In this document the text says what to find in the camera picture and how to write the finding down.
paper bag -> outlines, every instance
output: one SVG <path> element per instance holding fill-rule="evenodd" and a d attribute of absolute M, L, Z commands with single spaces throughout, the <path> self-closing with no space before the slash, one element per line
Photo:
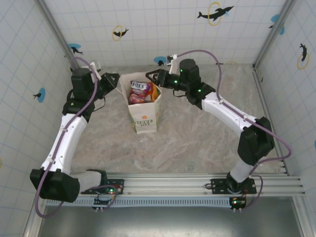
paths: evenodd
<path fill-rule="evenodd" d="M 124 100 L 128 106 L 130 120 L 136 133 L 157 132 L 158 118 L 160 112 L 161 88 L 157 86 L 160 95 L 155 102 L 129 105 L 128 99 L 131 91 L 130 81 L 150 82 L 145 77 L 146 73 L 131 73 L 121 75 L 119 83 L 122 88 Z"/>

marble floor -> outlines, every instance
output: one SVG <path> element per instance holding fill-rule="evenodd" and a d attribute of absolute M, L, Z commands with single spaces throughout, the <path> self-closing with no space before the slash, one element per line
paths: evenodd
<path fill-rule="evenodd" d="M 148 72 L 157 66 L 109 67 L 102 72 Z M 200 65 L 202 80 L 216 88 L 216 65 Z M 251 65 L 222 65 L 220 93 L 229 102 L 258 118 L 264 115 Z M 136 134 L 123 96 L 116 90 L 106 96 L 104 108 L 94 112 L 83 132 L 72 172 L 88 168 L 134 173 L 227 173 L 237 162 L 238 137 L 212 114 L 176 98 L 164 89 L 158 132 Z M 96 108 L 103 101 L 96 102 Z M 273 150 L 268 157 L 275 157 Z M 268 162 L 260 173 L 280 171 L 279 162 Z"/>

snack bag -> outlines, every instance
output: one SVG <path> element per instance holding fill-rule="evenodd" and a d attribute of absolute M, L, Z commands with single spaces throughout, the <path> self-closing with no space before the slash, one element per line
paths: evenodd
<path fill-rule="evenodd" d="M 131 91 L 130 91 L 129 100 L 128 100 L 129 104 L 134 105 L 134 104 L 145 103 L 145 97 L 148 94 L 148 92 L 151 90 L 152 84 L 131 80 L 130 85 L 131 85 Z"/>
<path fill-rule="evenodd" d="M 161 88 L 153 85 L 146 78 L 146 73 L 123 74 L 119 78 L 119 83 L 135 132 L 138 134 L 157 132 L 162 96 Z M 140 104 L 131 104 L 132 101 L 140 102 Z"/>

white tile wall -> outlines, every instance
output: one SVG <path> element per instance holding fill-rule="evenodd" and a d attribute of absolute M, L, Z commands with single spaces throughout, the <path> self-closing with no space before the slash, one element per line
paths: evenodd
<path fill-rule="evenodd" d="M 152 65 L 157 56 L 201 48 L 211 50 L 222 63 L 254 63 L 271 31 L 271 18 L 280 13 L 285 0 L 220 0 L 221 8 L 234 7 L 217 26 L 210 26 L 205 18 L 197 19 L 199 12 L 207 14 L 211 4 L 208 0 L 46 3 L 66 41 L 80 44 L 79 51 L 86 60 L 99 59 L 102 66 L 123 66 Z M 213 6 L 210 14 L 218 7 Z M 112 32 L 117 25 L 129 30 L 114 41 Z M 199 64 L 214 63 L 203 54 L 192 57 Z"/>
<path fill-rule="evenodd" d="M 34 1 L 1 0 L 0 237 L 23 233 L 35 194 L 29 175 L 55 139 L 69 77 L 67 60 Z M 33 99 L 41 87 L 43 103 Z"/>
<path fill-rule="evenodd" d="M 315 42 L 315 1 L 298 1 L 285 22 L 284 35 L 277 37 L 261 67 L 265 75 L 262 87 L 273 123 L 293 149 L 292 158 L 286 163 L 292 175 L 302 177 L 311 205 L 308 208 L 311 219 L 316 216 Z M 299 62 L 299 67 L 305 66 L 308 58 L 309 63 L 299 70 L 301 43 L 306 45 L 309 56 L 302 65 Z"/>

metal frame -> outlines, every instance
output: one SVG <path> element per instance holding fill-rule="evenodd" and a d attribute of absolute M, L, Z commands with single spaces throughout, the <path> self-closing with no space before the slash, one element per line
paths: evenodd
<path fill-rule="evenodd" d="M 109 179 L 124 179 L 124 194 L 117 198 L 118 204 L 112 207 L 140 206 L 208 206 L 230 208 L 229 197 L 236 195 L 213 195 L 204 186 L 213 178 L 225 178 L 225 174 L 131 174 L 108 173 Z M 300 177 L 263 174 L 263 197 L 297 197 L 305 195 Z M 261 181 L 254 177 L 257 189 Z M 93 207 L 96 195 L 80 195 L 74 203 L 65 206 Z M 40 200 L 40 211 L 46 206 L 56 206 L 58 201 Z M 32 208 L 23 237 L 36 237 L 39 233 L 42 219 Z"/>
<path fill-rule="evenodd" d="M 269 108 L 267 107 L 266 98 L 263 94 L 262 86 L 260 84 L 260 79 L 259 79 L 257 70 L 254 70 L 253 76 L 254 76 L 254 79 L 255 79 L 255 82 L 257 85 L 257 89 L 258 89 L 260 98 L 262 99 L 261 102 L 262 102 L 262 105 L 263 105 L 263 108 L 265 111 L 265 115 L 267 116 L 267 118 L 270 121 L 272 121 Z M 275 131 L 275 127 L 274 127 L 273 123 L 271 123 L 271 125 L 272 125 L 272 129 Z M 276 141 L 276 150 L 277 150 L 278 154 L 281 154 L 283 156 L 283 152 L 282 152 L 279 140 Z M 284 163 L 284 167 L 286 169 L 287 175 L 289 177 L 291 177 L 289 172 L 288 172 L 288 169 L 286 167 L 286 163 L 285 162 L 283 162 L 283 163 Z M 303 197 L 305 197 L 305 195 L 300 196 L 300 197 L 299 196 L 292 196 L 293 209 L 295 209 L 295 211 L 296 211 L 297 223 L 301 227 L 301 235 L 304 237 L 314 237 L 314 236 L 316 236 L 316 233 L 313 231 L 313 228 L 311 226 L 311 222 L 309 221 L 308 214 L 306 211 L 307 204 L 303 202 Z"/>
<path fill-rule="evenodd" d="M 280 13 L 278 20 L 255 62 L 255 69 L 260 66 L 266 53 L 269 51 L 272 43 L 277 37 L 284 22 L 292 10 L 296 0 L 288 0 L 284 9 Z M 55 20 L 53 19 L 44 0 L 35 0 L 36 5 L 40 9 L 44 19 L 55 35 L 57 41 L 62 47 L 67 59 L 71 61 L 73 54 L 69 49 L 61 31 L 59 30 Z M 254 72 L 254 79 L 260 95 L 262 106 L 266 116 L 271 118 L 269 110 L 266 106 L 265 98 L 258 80 L 257 74 Z M 280 144 L 277 142 L 277 154 L 282 155 Z M 292 197 L 295 206 L 298 224 L 301 226 L 302 234 L 305 237 L 314 236 L 311 225 L 308 221 L 306 208 L 302 197 L 305 196 L 304 188 L 300 177 L 287 176 L 286 164 L 281 163 L 285 170 L 279 174 L 262 174 L 264 180 L 263 197 Z M 211 190 L 205 189 L 204 185 L 209 183 L 211 178 L 225 178 L 225 174 L 128 174 L 128 173 L 109 173 L 108 178 L 122 178 L 125 180 L 124 195 L 117 198 L 117 204 L 113 207 L 123 206 L 221 206 L 227 205 L 228 197 L 234 195 L 213 195 Z M 254 177 L 257 189 L 260 188 L 261 181 Z M 71 206 L 93 206 L 96 195 L 80 195 L 74 203 L 66 203 Z M 43 213 L 46 206 L 56 205 L 58 202 L 51 200 L 40 200 L 39 208 Z M 42 219 L 36 215 L 32 208 L 23 237 L 36 237 L 40 230 Z"/>
<path fill-rule="evenodd" d="M 35 4 L 38 6 L 41 14 L 43 15 L 46 23 L 48 24 L 49 28 L 53 32 L 54 36 L 56 37 L 59 45 L 63 49 L 65 56 L 67 57 L 68 61 L 71 62 L 71 59 L 73 58 L 73 53 L 71 52 L 63 34 L 61 33 L 60 29 L 58 28 L 53 16 L 51 15 L 46 3 L 44 0 L 34 0 Z M 79 64 L 75 60 L 73 62 L 74 66 L 79 68 Z"/>
<path fill-rule="evenodd" d="M 271 128 L 272 128 L 272 131 L 274 133 L 276 133 L 276 129 L 275 129 L 275 126 L 272 122 L 272 117 L 271 117 L 271 114 L 270 114 L 270 111 L 269 111 L 269 108 L 267 106 L 267 100 L 264 96 L 264 93 L 263 93 L 263 90 L 262 90 L 262 87 L 261 87 L 261 84 L 260 84 L 260 79 L 258 77 L 258 74 L 257 74 L 257 71 L 253 71 L 252 72 L 252 75 L 253 75 L 253 79 L 256 83 L 256 87 L 257 87 L 257 91 L 259 93 L 259 98 L 260 98 L 260 101 L 261 101 L 261 105 L 262 105 L 262 108 L 263 108 L 263 111 L 264 111 L 264 114 L 266 116 L 266 118 L 271 121 Z M 279 140 L 276 140 L 276 154 L 278 157 L 283 157 L 283 151 L 281 149 L 281 146 L 280 146 L 280 141 Z M 284 166 L 284 169 L 285 169 L 285 173 L 287 175 L 290 175 L 289 172 L 288 172 L 288 168 L 287 168 L 287 165 L 286 163 L 284 162 L 284 160 L 281 161 L 283 166 Z"/>
<path fill-rule="evenodd" d="M 270 32 L 270 34 L 269 34 L 268 38 L 266 39 L 262 49 L 260 50 L 259 56 L 257 57 L 256 62 L 254 63 L 255 68 L 258 68 L 260 66 L 263 59 L 267 55 L 273 42 L 277 38 L 280 30 L 284 26 L 285 20 L 287 19 L 288 15 L 290 14 L 296 1 L 297 0 L 287 0 L 286 1 L 284 8 L 282 9 L 277 21 L 274 23 L 274 25 L 272 27 L 272 31 Z"/>

